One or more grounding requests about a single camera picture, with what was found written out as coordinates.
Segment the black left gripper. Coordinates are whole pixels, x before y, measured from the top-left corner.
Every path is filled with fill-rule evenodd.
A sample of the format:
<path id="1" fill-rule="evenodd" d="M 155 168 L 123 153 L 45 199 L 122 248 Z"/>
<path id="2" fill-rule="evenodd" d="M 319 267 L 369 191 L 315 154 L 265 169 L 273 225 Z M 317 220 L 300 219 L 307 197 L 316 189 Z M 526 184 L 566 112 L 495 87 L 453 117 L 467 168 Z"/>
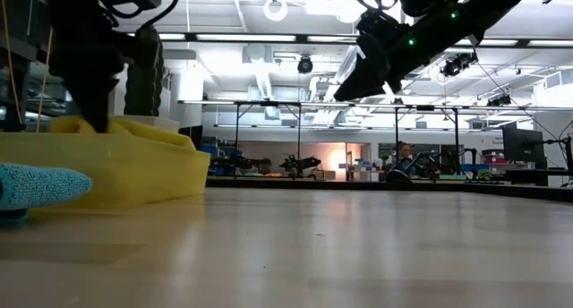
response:
<path id="1" fill-rule="evenodd" d="M 114 74 L 124 70 L 127 49 L 128 36 L 124 34 L 91 43 L 56 34 L 52 43 L 52 75 L 100 73 L 100 93 L 97 81 L 88 77 L 81 80 L 81 114 L 96 133 L 107 132 L 110 93 L 117 85 Z"/>

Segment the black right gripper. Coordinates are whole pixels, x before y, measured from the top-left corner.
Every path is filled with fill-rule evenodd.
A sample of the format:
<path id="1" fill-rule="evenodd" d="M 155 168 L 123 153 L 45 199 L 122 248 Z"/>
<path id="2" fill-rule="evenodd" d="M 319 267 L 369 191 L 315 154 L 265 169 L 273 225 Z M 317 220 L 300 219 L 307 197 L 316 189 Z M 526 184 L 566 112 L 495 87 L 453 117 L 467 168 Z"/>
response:
<path id="1" fill-rule="evenodd" d="M 414 28 L 387 13 L 366 12 L 357 29 L 354 68 L 338 87 L 334 99 L 348 101 L 384 95 L 384 84 L 392 91 L 401 91 L 404 77 L 416 68 L 407 61 L 417 49 Z"/>

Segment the yellow microfiber towel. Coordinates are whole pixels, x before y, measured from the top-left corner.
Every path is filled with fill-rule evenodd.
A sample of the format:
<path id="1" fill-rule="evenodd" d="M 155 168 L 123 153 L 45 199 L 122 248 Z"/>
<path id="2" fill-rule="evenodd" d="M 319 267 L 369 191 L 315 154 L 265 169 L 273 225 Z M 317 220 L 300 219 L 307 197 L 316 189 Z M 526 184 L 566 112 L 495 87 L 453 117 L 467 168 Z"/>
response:
<path id="1" fill-rule="evenodd" d="M 80 115 L 57 117 L 50 121 L 48 131 L 50 133 L 96 133 L 96 130 Z M 180 133 L 172 133 L 149 124 L 136 122 L 125 116 L 114 115 L 109 117 L 107 129 L 104 133 L 130 135 L 196 150 L 191 138 L 188 136 L 184 136 Z"/>

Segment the blue microfiber towel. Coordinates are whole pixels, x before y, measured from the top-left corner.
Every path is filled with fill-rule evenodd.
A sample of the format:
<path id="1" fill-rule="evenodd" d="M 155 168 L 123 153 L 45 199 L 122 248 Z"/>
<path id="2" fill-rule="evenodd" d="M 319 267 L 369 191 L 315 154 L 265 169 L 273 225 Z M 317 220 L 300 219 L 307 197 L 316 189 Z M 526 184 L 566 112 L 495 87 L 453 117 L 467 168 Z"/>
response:
<path id="1" fill-rule="evenodd" d="M 88 176 L 68 168 L 0 163 L 0 224 L 22 222 L 32 208 L 74 200 L 92 185 Z"/>

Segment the green cactus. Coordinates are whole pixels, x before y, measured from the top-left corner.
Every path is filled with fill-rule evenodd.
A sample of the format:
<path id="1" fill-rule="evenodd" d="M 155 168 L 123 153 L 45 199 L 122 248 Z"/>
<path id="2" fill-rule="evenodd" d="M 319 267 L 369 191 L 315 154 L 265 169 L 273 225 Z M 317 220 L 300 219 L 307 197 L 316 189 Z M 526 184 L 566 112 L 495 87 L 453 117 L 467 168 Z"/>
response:
<path id="1" fill-rule="evenodd" d="M 128 116 L 158 116 L 165 71 L 163 45 L 157 29 L 153 25 L 141 26 L 135 32 L 135 37 L 153 45 L 152 48 L 147 49 L 147 53 L 150 53 L 151 64 L 140 66 L 131 63 L 127 67 L 124 114 Z"/>

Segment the translucent yellow plastic tray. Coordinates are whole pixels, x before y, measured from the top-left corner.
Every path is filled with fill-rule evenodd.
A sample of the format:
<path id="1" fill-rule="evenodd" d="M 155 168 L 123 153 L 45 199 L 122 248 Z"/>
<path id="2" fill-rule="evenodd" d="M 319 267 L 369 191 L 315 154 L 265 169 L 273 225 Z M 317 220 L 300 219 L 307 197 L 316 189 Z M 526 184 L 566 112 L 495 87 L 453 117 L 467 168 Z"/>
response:
<path id="1" fill-rule="evenodd" d="M 0 162 L 64 167 L 91 178 L 69 209 L 118 209 L 204 193 L 210 155 L 121 134 L 0 133 Z"/>

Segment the small black monitor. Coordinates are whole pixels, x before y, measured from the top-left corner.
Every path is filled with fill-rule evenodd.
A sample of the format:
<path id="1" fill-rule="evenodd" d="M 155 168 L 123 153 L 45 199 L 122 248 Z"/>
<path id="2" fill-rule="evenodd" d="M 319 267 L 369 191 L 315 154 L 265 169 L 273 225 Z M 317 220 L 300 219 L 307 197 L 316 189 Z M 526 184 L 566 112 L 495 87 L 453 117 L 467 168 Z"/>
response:
<path id="1" fill-rule="evenodd" d="M 195 126 L 187 126 L 181 127 L 178 132 L 184 136 L 187 136 L 191 139 L 195 149 L 201 149 L 202 143 L 202 133 L 203 133 L 203 126 L 202 125 L 195 125 Z"/>

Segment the long ceiling light strip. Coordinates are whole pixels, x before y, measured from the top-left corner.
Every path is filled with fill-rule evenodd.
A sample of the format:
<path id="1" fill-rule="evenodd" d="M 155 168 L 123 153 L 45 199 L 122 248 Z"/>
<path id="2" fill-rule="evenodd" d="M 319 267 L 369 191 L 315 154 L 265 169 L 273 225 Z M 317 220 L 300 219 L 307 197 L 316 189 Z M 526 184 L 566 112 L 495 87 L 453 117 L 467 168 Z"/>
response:
<path id="1" fill-rule="evenodd" d="M 296 35 L 250 33 L 160 33 L 159 38 L 172 42 L 295 42 Z"/>

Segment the red storage bin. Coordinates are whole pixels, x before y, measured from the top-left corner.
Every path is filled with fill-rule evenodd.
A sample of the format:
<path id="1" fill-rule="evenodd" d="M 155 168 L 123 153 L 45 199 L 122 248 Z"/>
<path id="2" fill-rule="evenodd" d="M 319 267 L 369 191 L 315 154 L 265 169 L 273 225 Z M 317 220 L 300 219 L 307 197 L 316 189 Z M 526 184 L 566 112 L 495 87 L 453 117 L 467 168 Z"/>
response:
<path id="1" fill-rule="evenodd" d="M 481 152 L 483 163 L 485 164 L 506 164 L 503 150 L 487 149 Z"/>

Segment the large black monitor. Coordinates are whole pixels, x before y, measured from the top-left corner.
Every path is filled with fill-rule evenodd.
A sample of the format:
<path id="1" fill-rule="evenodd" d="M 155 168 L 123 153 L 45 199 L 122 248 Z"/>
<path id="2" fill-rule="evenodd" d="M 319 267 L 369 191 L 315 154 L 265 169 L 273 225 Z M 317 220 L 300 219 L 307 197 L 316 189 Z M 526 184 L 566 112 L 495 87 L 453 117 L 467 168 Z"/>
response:
<path id="1" fill-rule="evenodd" d="M 534 163 L 535 169 L 547 168 L 541 132 L 505 125 L 502 127 L 502 139 L 507 161 Z"/>

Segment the black desk stand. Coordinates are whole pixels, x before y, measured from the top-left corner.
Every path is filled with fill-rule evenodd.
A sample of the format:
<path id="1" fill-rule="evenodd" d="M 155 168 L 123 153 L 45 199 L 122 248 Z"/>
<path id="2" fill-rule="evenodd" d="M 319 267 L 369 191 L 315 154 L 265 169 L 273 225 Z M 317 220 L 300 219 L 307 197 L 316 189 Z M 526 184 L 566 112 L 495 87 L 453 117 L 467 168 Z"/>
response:
<path id="1" fill-rule="evenodd" d="M 548 178 L 550 175 L 559 175 L 559 176 L 567 176 L 569 180 L 566 183 L 563 183 L 560 188 L 570 188 L 573 189 L 573 138 L 570 136 L 562 139 L 550 139 L 550 140 L 541 140 L 541 141 L 525 141 L 523 145 L 528 147 L 529 149 L 534 149 L 538 145 L 551 145 L 551 144 L 558 144 L 565 150 L 565 159 L 567 163 L 567 168 L 563 170 L 557 169 L 535 169 L 535 171 L 543 173 L 545 178 Z"/>

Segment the black metal workstation frame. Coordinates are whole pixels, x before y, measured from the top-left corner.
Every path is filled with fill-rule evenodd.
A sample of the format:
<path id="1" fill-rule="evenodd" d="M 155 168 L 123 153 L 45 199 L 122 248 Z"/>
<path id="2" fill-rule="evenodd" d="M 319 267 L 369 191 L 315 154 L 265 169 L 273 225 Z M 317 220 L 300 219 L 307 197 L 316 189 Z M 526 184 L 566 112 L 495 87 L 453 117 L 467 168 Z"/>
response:
<path id="1" fill-rule="evenodd" d="M 354 125 L 345 127 L 344 125 L 338 124 L 309 124 L 302 125 L 303 121 L 303 110 L 305 108 L 316 108 L 318 111 L 340 111 L 346 110 L 354 107 L 367 108 L 372 110 L 365 117 L 370 116 L 371 113 L 382 109 L 387 113 L 394 115 L 394 133 L 395 133 L 395 145 L 396 153 L 398 153 L 399 144 L 399 115 L 409 114 L 411 111 L 418 113 L 434 113 L 442 112 L 453 124 L 455 133 L 455 150 L 450 152 L 449 163 L 455 165 L 456 174 L 461 173 L 461 163 L 460 163 L 460 144 L 459 144 L 459 123 L 458 116 L 461 109 L 466 109 L 466 107 L 460 106 L 434 106 L 434 105 L 399 105 L 399 104 L 356 104 L 356 103 L 339 103 L 339 102 L 289 102 L 289 101 L 272 101 L 272 100 L 260 100 L 260 101 L 235 101 L 232 105 L 236 106 L 235 115 L 235 149 L 238 149 L 238 137 L 239 137 L 239 126 L 241 117 L 246 114 L 253 106 L 258 107 L 283 107 L 287 109 L 294 115 L 296 120 L 296 125 L 278 125 L 277 128 L 284 129 L 296 129 L 297 130 L 297 158 L 300 158 L 300 144 L 301 144 L 301 132 L 302 129 L 307 130 L 385 130 L 385 127 L 372 126 L 372 125 Z"/>

